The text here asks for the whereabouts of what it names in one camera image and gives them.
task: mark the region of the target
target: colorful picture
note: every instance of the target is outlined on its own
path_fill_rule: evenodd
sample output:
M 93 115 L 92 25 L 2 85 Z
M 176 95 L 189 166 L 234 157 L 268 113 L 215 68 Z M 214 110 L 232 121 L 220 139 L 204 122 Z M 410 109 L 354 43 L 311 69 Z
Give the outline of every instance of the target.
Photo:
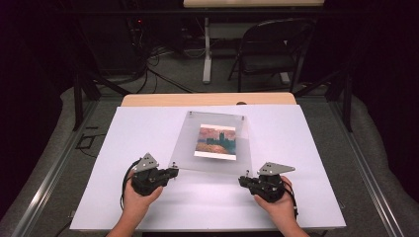
M 201 124 L 195 156 L 236 160 L 235 127 Z

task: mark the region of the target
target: wire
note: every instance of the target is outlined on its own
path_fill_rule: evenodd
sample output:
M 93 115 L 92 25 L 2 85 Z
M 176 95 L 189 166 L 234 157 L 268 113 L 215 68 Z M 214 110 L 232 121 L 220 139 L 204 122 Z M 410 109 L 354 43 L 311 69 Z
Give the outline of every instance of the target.
M 322 237 L 326 236 L 327 232 L 328 232 L 328 230 L 324 230 L 323 233 L 321 233 L 321 236 Z
M 160 54 L 158 54 L 158 53 L 154 53 L 154 55 L 152 55 L 152 56 L 150 56 L 150 57 L 148 57 L 148 60 L 147 60 L 147 64 L 149 64 L 149 65 L 151 65 L 151 66 L 157 66 L 158 65 L 158 63 L 160 62 Z M 151 62 L 149 62 L 149 59 L 156 59 L 157 60 L 157 62 L 155 63 L 155 64 L 152 64 Z
M 197 25 L 200 27 L 202 34 L 205 35 L 206 32 L 204 31 L 203 26 L 201 26 L 200 21 L 198 21 L 198 18 L 195 18 L 195 21 L 197 22 Z
M 135 73 L 132 74 L 132 76 L 130 78 L 127 78 L 127 79 L 121 80 L 121 79 L 115 79 L 115 78 L 112 78 L 112 77 L 107 77 L 107 79 L 109 81 L 112 81 L 112 83 L 114 83 L 115 85 L 122 85 L 122 84 L 126 84 L 126 83 L 129 83 L 129 82 L 136 81 L 136 80 L 139 79 L 139 77 L 140 77 L 139 76 L 139 73 L 138 72 L 135 72 Z M 97 82 L 97 81 L 95 81 L 95 84 L 97 84 L 97 85 L 104 85 L 103 83 Z
M 294 196 L 294 193 L 293 193 L 293 187 L 291 187 L 291 185 L 289 183 L 287 183 L 285 181 L 283 181 L 283 182 L 284 182 L 284 184 L 286 184 L 290 188 L 290 191 L 289 191 L 284 186 L 284 191 L 287 192 L 291 196 L 291 199 L 293 200 L 293 215 L 294 215 L 294 217 L 296 219 L 296 217 L 298 216 L 298 209 L 296 207 L 296 200 L 295 200 L 295 196 Z
M 104 136 L 104 135 L 106 135 L 107 133 L 102 133 L 102 134 L 97 134 L 97 135 L 94 135 L 94 136 Z
M 90 156 L 90 157 L 93 157 L 93 158 L 98 158 L 97 156 L 94 156 L 94 155 L 91 155 L 91 154 L 86 153 L 86 152 L 83 150 L 83 148 L 79 148 L 79 150 L 80 150 L 83 154 L 85 154 L 85 155 L 87 155 L 87 156 Z
M 137 160 L 137 161 L 133 162 L 129 166 L 128 170 L 126 171 L 126 175 L 124 176 L 124 179 L 123 179 L 123 192 L 121 193 L 121 198 L 120 198 L 120 206 L 121 206 L 121 209 L 124 209 L 124 192 L 126 191 L 126 182 L 130 179 L 130 177 L 128 178 L 129 172 L 132 170 L 132 168 L 134 166 L 136 166 L 136 164 L 138 164 L 139 161 L 140 160 Z
M 216 45 L 218 42 L 220 42 L 220 41 L 224 41 L 224 39 L 216 39 L 212 44 L 210 44 L 209 45 L 209 47 L 212 47 L 212 46 L 214 46 L 214 45 Z M 194 55 L 190 55 L 189 53 L 187 53 L 188 51 L 203 51 L 203 52 L 201 52 L 199 55 L 196 55 L 196 56 L 194 56 Z M 205 53 L 206 53 L 206 48 L 204 47 L 204 48 L 197 48 L 197 49 L 186 49 L 186 50 L 184 50 L 183 51 L 184 52 L 184 54 L 185 55 L 187 55 L 188 57 L 191 57 L 191 58 L 198 58 L 198 57 L 201 57 L 201 56 L 203 56 Z
M 165 55 L 165 54 L 170 54 L 170 53 L 174 53 L 175 51 L 173 51 L 173 50 L 167 50 L 167 48 L 166 47 L 164 47 L 164 46 L 162 46 L 162 47 L 160 47 L 162 50 L 161 51 L 159 51 L 159 48 L 158 49 L 156 49 L 156 52 L 154 52 L 154 53 L 152 53 L 153 55 L 152 56 L 150 56 L 149 58 L 150 59 L 153 59 L 154 57 L 159 57 L 159 56 L 161 56 L 161 55 Z
M 153 73 L 154 75 L 158 76 L 162 80 L 164 80 L 166 82 L 169 82 L 170 84 L 176 86 L 177 88 L 179 88 L 179 89 L 181 89 L 181 90 L 183 90 L 185 92 L 188 92 L 188 93 L 204 93 L 204 92 L 192 90 L 192 89 L 190 89 L 190 88 L 188 88 L 188 87 L 186 87 L 186 86 L 184 86 L 184 85 L 182 85 L 182 84 L 180 84 L 180 83 L 178 83 L 178 82 L 176 82 L 176 81 L 174 81 L 174 80 L 172 80 L 170 78 L 167 78 L 167 77 L 159 74 L 156 71 L 151 70 L 150 68 L 147 68 L 147 70 L 149 70 L 151 73 Z
M 73 221 L 73 219 L 71 218 L 70 221 L 68 221 L 68 223 L 66 223 L 55 235 L 54 237 L 58 237 L 68 226 L 70 226 L 71 222 Z
M 156 79 L 156 84 L 154 85 L 154 90 L 153 90 L 153 92 L 151 93 L 151 94 L 154 94 L 154 93 L 156 93 L 156 90 L 157 90 L 157 75 L 156 74 L 154 74 L 154 77 L 155 77 L 155 79 Z
M 278 86 L 278 87 L 270 87 L 270 88 L 263 88 L 263 89 L 255 89 L 255 90 L 246 90 L 246 92 L 269 92 L 269 91 L 284 91 L 288 89 L 290 86 Z
M 142 85 L 141 85 L 141 87 L 135 92 L 135 94 L 138 94 L 144 87 L 145 87 L 145 84 L 147 84 L 147 80 L 148 80 L 148 74 L 147 74 L 147 71 L 148 71 L 148 67 L 147 68 L 145 68 L 145 78 L 144 78 L 144 83 L 142 83 Z

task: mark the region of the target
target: metal frame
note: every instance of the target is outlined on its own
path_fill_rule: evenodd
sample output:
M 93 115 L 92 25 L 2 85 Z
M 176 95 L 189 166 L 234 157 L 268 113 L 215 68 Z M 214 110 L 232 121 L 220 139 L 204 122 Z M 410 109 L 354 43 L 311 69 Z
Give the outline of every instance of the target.
M 373 200 L 374 205 L 376 206 L 379 217 L 384 224 L 385 229 L 387 230 L 388 236 L 392 237 L 402 237 L 403 232 L 401 231 L 400 226 L 393 215 L 390 206 L 388 205 L 387 199 L 382 193 L 379 185 L 376 181 L 376 178 L 373 175 L 373 172 L 370 169 L 370 166 L 361 151 L 360 146 L 357 143 L 357 140 L 354 137 L 352 132 L 349 132 L 346 129 L 346 125 L 340 119 L 341 108 L 339 107 L 338 102 L 330 102 L 330 109 L 332 110 L 333 115 L 336 117 L 336 120 L 339 122 L 339 125 L 344 132 L 348 143 L 351 145 L 352 150 L 355 154 L 355 163 L 360 172 L 361 178 L 364 180 L 364 183 L 367 187 L 368 192 Z
M 172 10 L 130 10 L 130 11 L 57 11 L 74 17 L 144 17 L 159 18 L 179 16 L 184 18 L 222 18 L 222 17 L 321 17 L 321 18 L 353 18 L 371 15 L 369 10 L 324 10 L 319 6 L 312 7 L 271 7 L 271 8 L 215 8 L 215 9 L 172 9 Z
M 80 124 L 84 126 L 89 120 L 90 116 L 95 112 L 95 109 L 98 106 L 98 102 L 89 102 L 86 107 L 86 119 Z M 82 135 L 83 129 L 78 129 L 73 132 L 72 135 L 68 138 L 65 148 L 62 150 L 62 153 L 52 164 L 49 172 L 45 176 L 40 188 L 37 193 L 34 195 L 28 209 L 25 211 L 23 217 L 19 221 L 18 225 L 15 228 L 15 231 L 12 234 L 12 237 L 25 237 L 31 234 L 32 229 L 35 226 L 38 218 L 40 217 L 43 208 L 49 200 L 49 197 L 52 194 L 53 189 L 55 188 L 58 180 L 65 169 L 65 165 L 69 157 L 71 156 L 74 147 L 77 145 L 77 141 Z

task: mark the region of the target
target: black cable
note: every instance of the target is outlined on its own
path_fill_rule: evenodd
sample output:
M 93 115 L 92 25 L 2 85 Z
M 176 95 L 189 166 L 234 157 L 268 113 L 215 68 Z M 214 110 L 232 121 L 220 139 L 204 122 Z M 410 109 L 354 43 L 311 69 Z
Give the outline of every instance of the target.
M 70 226 L 71 222 L 73 221 L 73 219 L 71 219 L 70 221 L 68 221 L 68 223 L 66 223 L 55 235 L 54 237 L 58 237 L 62 231 L 64 231 L 68 226 Z
M 280 91 L 280 90 L 286 90 L 290 86 L 278 86 L 278 87 L 272 87 L 272 88 L 263 88 L 263 89 L 255 89 L 255 90 L 246 90 L 247 93 L 249 92 L 270 92 L 270 91 Z
M 321 233 L 321 236 L 322 237 L 326 236 L 327 232 L 328 232 L 328 230 L 324 230 L 323 233 Z
M 83 148 L 79 148 L 79 150 L 87 156 L 90 156 L 90 157 L 93 157 L 93 158 L 98 158 L 97 156 L 94 156 L 94 155 L 91 155 L 91 154 L 88 154 L 88 153 L 84 152 Z
M 135 161 L 134 163 L 132 163 L 128 170 L 126 171 L 126 175 L 124 176 L 124 180 L 123 180 L 123 193 L 121 194 L 121 199 L 120 199 L 120 206 L 121 209 L 124 209 L 124 192 L 126 191 L 126 182 L 130 179 L 128 178 L 129 172 L 132 170 L 132 168 L 134 166 L 136 166 L 138 164 L 139 160 Z
M 129 83 L 129 82 L 136 81 L 139 78 L 140 78 L 139 73 L 135 72 L 135 73 L 132 74 L 132 76 L 130 78 L 127 78 L 127 79 L 122 80 L 122 79 L 107 78 L 107 80 L 112 81 L 112 83 L 114 83 L 115 85 L 122 85 L 122 84 L 126 84 L 126 83 Z M 104 85 L 103 83 L 100 83 L 100 82 L 97 82 L 97 81 L 95 81 L 95 84 L 96 85 Z
M 153 59 L 155 58 L 155 60 L 157 60 L 157 62 L 155 64 L 149 62 L 150 58 L 153 58 Z M 150 56 L 148 57 L 148 60 L 147 60 L 147 64 L 149 64 L 151 66 L 157 66 L 159 62 L 160 62 L 160 53 L 158 52 L 158 49 L 157 49 L 156 52 L 150 53 Z
M 154 77 L 156 78 L 156 84 L 154 85 L 154 90 L 151 94 L 156 93 L 156 90 L 157 90 L 157 75 L 154 74 Z
M 179 89 L 181 89 L 181 90 L 183 90 L 185 92 L 188 92 L 188 93 L 204 93 L 204 92 L 192 90 L 192 89 L 190 89 L 190 88 L 188 88 L 188 87 L 186 87 L 186 86 L 184 86 L 184 85 L 182 85 L 182 84 L 180 84 L 180 83 L 178 83 L 178 82 L 176 82 L 176 81 L 174 81 L 174 80 L 172 80 L 170 78 L 167 78 L 167 77 L 159 74 L 156 71 L 151 70 L 150 68 L 147 68 L 147 70 L 149 70 L 151 73 L 153 73 L 154 75 L 158 76 L 162 80 L 164 80 L 164 81 L 166 81 L 166 82 L 168 82 L 168 83 L 176 86 L 177 88 L 179 88 Z
M 290 191 L 289 191 L 284 186 L 284 191 L 287 192 L 291 196 L 291 199 L 293 200 L 293 215 L 294 215 L 294 217 L 296 219 L 296 217 L 298 216 L 298 209 L 296 207 L 296 200 L 295 200 L 295 196 L 294 196 L 294 193 L 293 193 L 293 187 L 291 187 L 291 185 L 289 183 L 287 183 L 285 181 L 283 181 L 283 182 L 284 182 L 284 184 L 286 184 L 290 188 Z
M 148 74 L 147 74 L 147 71 L 148 71 L 148 67 L 147 68 L 145 68 L 145 78 L 144 78 L 144 83 L 142 83 L 142 85 L 141 85 L 141 87 L 135 92 L 135 94 L 138 94 L 144 87 L 145 87 L 145 84 L 147 83 L 147 80 L 148 80 Z

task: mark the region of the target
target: desk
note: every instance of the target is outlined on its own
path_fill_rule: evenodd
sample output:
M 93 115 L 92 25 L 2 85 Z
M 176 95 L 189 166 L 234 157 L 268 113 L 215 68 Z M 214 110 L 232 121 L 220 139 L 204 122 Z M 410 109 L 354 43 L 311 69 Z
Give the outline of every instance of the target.
M 321 7 L 324 0 L 184 0 L 185 8 L 266 8 L 266 7 Z M 211 53 L 210 39 L 241 39 L 244 33 L 255 24 L 210 25 L 205 18 L 206 59 L 204 64 L 203 83 L 210 82 Z M 287 73 L 281 73 L 282 78 L 288 78 Z
M 210 101 L 217 106 L 208 106 Z M 231 106 L 240 101 L 254 105 Z M 204 106 L 196 107 L 200 102 Z M 299 225 L 302 228 L 329 229 L 346 225 L 302 110 L 295 104 L 293 95 L 228 93 L 126 96 L 123 106 L 114 116 L 70 228 L 111 229 L 122 212 L 119 199 L 127 167 L 146 152 L 159 161 L 160 169 L 168 167 L 189 110 L 246 116 L 249 120 L 252 175 L 257 176 L 256 170 L 266 161 L 296 167 L 287 176 L 293 181 Z M 197 232 L 275 230 L 267 213 L 257 205 L 248 190 L 238 185 L 237 179 L 231 175 L 181 169 L 137 229 Z

